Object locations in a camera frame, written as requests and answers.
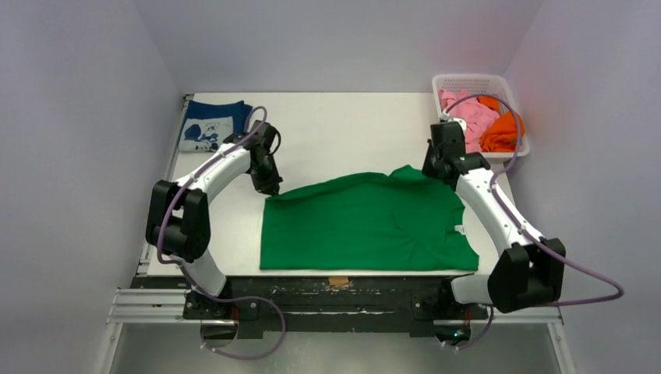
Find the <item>green t shirt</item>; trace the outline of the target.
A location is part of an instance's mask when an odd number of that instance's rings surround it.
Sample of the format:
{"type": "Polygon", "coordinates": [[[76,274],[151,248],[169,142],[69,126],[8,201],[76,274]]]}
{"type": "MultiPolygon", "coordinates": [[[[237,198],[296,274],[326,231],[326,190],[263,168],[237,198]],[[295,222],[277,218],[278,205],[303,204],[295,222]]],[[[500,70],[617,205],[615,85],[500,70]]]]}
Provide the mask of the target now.
{"type": "Polygon", "coordinates": [[[260,269],[474,272],[464,212],[450,186],[409,165],[300,187],[265,201],[260,269]]]}

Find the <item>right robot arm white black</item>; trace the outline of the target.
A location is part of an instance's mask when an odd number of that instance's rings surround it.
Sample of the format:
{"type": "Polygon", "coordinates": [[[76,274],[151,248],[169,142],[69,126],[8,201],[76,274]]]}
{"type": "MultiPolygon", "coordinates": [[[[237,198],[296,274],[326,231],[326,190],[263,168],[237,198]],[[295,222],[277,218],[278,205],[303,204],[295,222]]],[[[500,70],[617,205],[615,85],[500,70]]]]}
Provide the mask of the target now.
{"type": "Polygon", "coordinates": [[[467,153],[458,122],[430,126],[422,173],[448,185],[480,219],[498,252],[488,274],[446,281],[438,295],[439,310],[458,316],[470,304],[491,305],[507,313],[550,305],[561,295],[566,249],[558,238],[526,223],[497,183],[497,175],[480,153],[467,153]]]}

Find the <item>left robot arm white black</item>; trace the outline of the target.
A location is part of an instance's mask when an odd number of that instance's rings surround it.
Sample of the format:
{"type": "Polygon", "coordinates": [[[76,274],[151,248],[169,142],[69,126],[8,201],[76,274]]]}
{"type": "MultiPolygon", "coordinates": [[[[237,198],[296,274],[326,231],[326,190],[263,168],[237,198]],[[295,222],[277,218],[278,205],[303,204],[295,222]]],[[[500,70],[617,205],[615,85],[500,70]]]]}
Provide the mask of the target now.
{"type": "Polygon", "coordinates": [[[202,308],[212,318],[230,313],[232,297],[223,292],[227,277],[208,249],[210,204],[240,175],[249,175],[258,193],[278,195],[283,179],[274,155],[280,144],[280,132],[257,121],[250,132],[226,138],[188,175],[173,182],[160,180],[152,189],[146,241],[155,247],[160,263],[181,269],[192,290],[203,296],[202,308]]]}

